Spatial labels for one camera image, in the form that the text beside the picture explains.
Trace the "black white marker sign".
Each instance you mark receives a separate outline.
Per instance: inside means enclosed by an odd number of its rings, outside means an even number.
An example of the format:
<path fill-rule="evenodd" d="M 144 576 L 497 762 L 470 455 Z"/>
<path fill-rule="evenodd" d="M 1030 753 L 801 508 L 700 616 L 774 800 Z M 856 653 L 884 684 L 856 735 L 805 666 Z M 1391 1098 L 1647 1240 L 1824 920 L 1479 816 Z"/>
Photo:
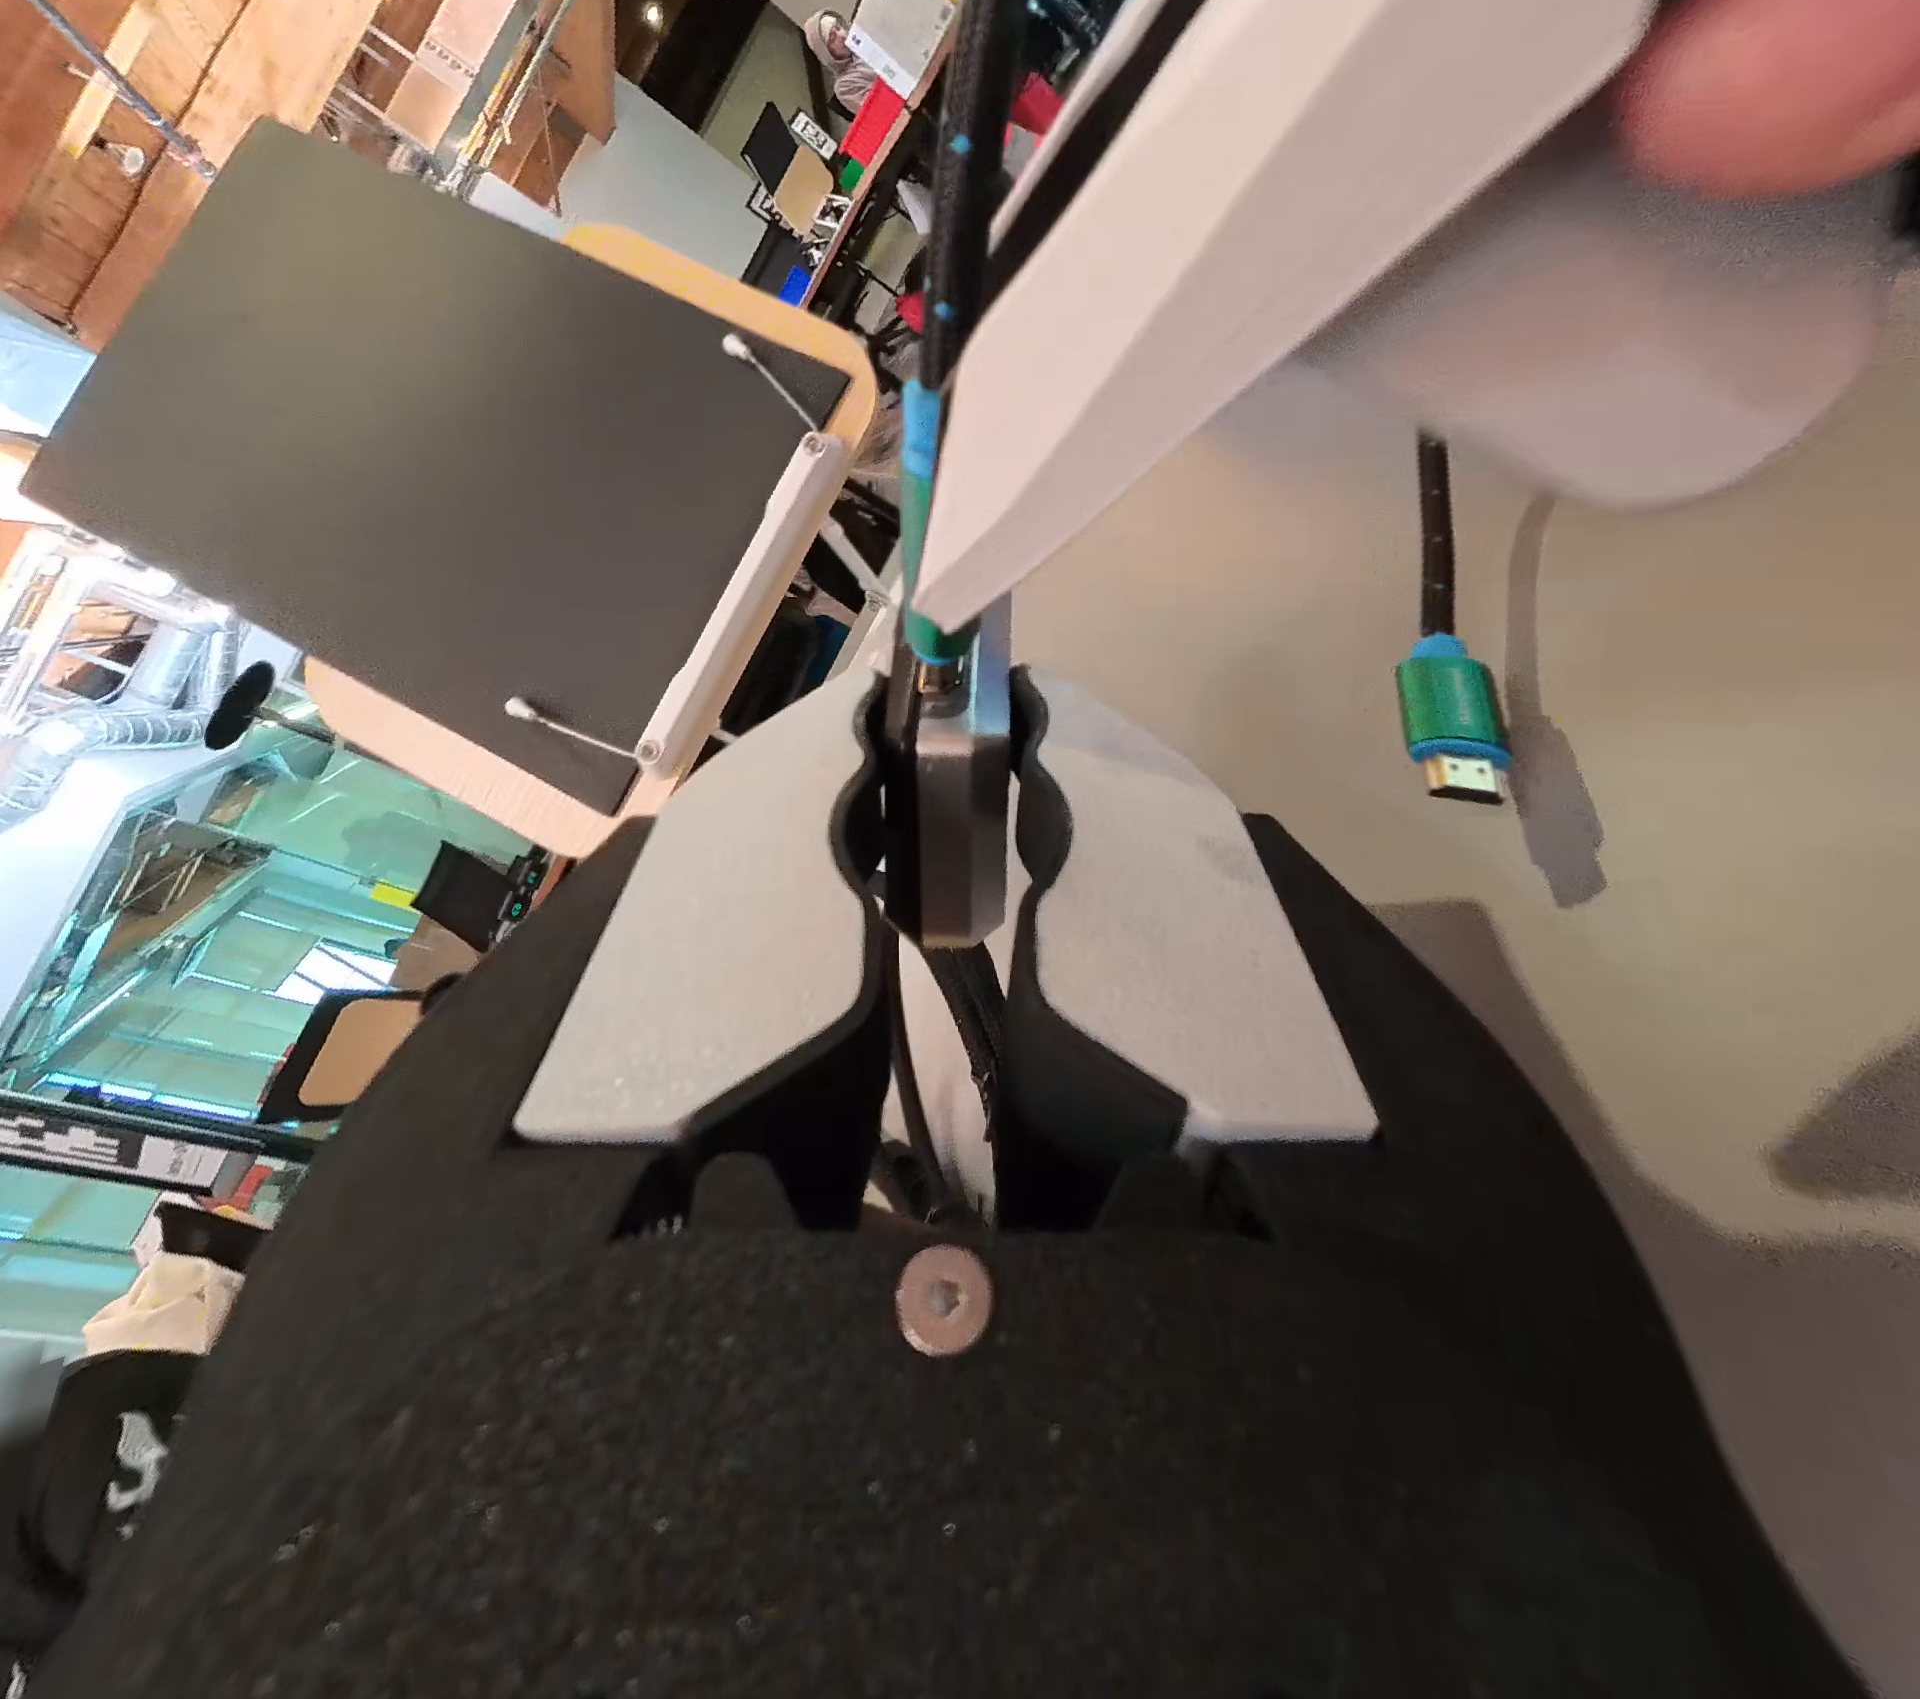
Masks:
<path fill-rule="evenodd" d="M 70 1102 L 2 1090 L 2 1164 L 41 1175 L 177 1188 L 235 1188 L 254 1164 L 310 1164 L 321 1142 L 299 1131 L 172 1116 L 152 1108 Z"/>

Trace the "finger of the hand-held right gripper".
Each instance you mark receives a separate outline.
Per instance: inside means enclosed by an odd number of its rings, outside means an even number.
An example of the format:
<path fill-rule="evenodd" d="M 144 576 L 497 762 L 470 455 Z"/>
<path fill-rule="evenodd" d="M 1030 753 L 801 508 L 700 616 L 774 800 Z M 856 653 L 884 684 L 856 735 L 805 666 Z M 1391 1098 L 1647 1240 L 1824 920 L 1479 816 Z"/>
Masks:
<path fill-rule="evenodd" d="M 1704 198 L 1635 176 L 1589 103 L 1283 362 L 1277 409 L 1416 425 L 1589 505 L 1680 505 L 1821 425 L 1889 301 L 1889 171 Z"/>
<path fill-rule="evenodd" d="M 1604 84 L 1657 0 L 1128 0 L 1003 207 L 915 608 L 979 616 Z"/>

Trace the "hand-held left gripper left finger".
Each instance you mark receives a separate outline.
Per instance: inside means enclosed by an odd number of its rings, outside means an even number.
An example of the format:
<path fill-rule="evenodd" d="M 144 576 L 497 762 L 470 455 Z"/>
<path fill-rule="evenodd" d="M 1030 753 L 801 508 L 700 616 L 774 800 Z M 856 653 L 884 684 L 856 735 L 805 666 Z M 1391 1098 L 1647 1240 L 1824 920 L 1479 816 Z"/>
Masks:
<path fill-rule="evenodd" d="M 757 1156 L 801 1228 L 853 1228 L 891 1079 L 882 675 L 739 735 L 649 820 L 513 1133 L 648 1149 L 693 1184 Z"/>

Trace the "beige jacket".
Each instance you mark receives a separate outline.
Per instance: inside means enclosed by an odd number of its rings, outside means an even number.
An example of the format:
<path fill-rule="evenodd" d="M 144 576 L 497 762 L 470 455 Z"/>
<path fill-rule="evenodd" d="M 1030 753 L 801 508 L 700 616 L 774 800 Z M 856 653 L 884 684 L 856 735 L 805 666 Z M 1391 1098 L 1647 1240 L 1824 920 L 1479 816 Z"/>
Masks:
<path fill-rule="evenodd" d="M 166 1350 L 204 1358 L 212 1350 L 244 1277 L 207 1256 L 152 1256 L 129 1287 L 83 1325 L 83 1355 Z"/>

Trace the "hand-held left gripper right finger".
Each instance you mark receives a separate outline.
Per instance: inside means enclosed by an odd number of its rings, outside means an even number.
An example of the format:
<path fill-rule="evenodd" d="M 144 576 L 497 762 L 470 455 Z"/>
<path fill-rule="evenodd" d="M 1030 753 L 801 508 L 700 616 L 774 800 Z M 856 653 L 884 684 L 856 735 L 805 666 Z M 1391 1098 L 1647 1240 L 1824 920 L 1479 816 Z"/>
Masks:
<path fill-rule="evenodd" d="M 995 1070 L 995 1212 L 1088 1228 L 1149 1160 L 1369 1142 L 1379 1115 L 1235 800 L 1018 666 L 1024 872 Z"/>

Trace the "black floor lamp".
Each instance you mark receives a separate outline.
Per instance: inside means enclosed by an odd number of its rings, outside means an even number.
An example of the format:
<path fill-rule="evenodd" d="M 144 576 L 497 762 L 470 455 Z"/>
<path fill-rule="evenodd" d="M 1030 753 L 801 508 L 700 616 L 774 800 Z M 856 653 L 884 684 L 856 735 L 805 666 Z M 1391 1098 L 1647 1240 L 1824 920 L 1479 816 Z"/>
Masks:
<path fill-rule="evenodd" d="M 204 722 L 204 749 L 222 753 L 235 749 L 254 724 L 269 724 L 299 738 L 313 738 L 330 745 L 332 735 L 326 724 L 293 718 L 274 711 L 269 702 L 274 693 L 279 675 L 269 660 L 254 660 L 235 675 L 220 702 L 211 708 Z"/>

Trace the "grey HDMI switch box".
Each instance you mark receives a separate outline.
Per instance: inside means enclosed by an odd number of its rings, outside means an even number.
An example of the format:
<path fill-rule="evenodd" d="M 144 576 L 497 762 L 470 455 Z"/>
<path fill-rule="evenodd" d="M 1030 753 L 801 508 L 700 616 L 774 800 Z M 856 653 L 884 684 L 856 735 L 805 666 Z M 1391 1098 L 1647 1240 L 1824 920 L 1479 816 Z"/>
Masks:
<path fill-rule="evenodd" d="M 1003 917 L 1010 691 L 1001 660 L 899 650 L 882 715 L 886 920 L 921 950 Z"/>

